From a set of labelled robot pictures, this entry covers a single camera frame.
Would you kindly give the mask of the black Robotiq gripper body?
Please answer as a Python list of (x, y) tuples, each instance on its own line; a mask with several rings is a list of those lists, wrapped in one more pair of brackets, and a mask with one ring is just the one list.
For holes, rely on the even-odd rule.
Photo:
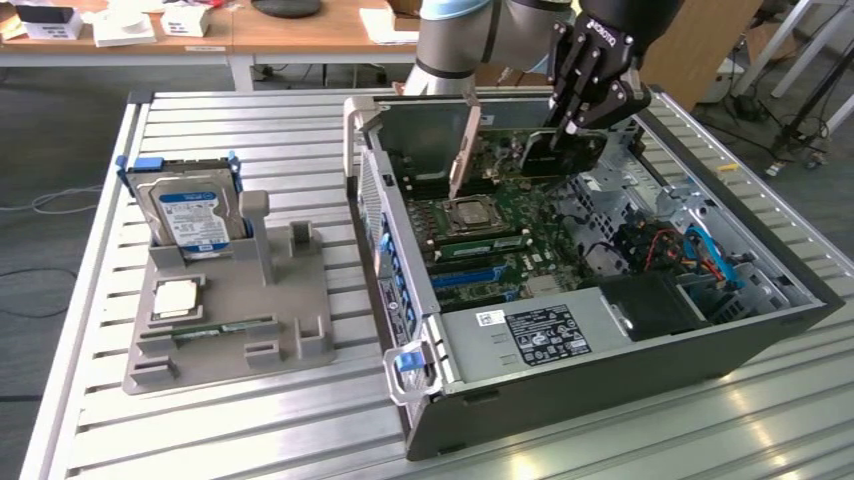
[(581, 0), (580, 9), (601, 25), (632, 37), (635, 57), (643, 63), (649, 46), (675, 19), (680, 0)]

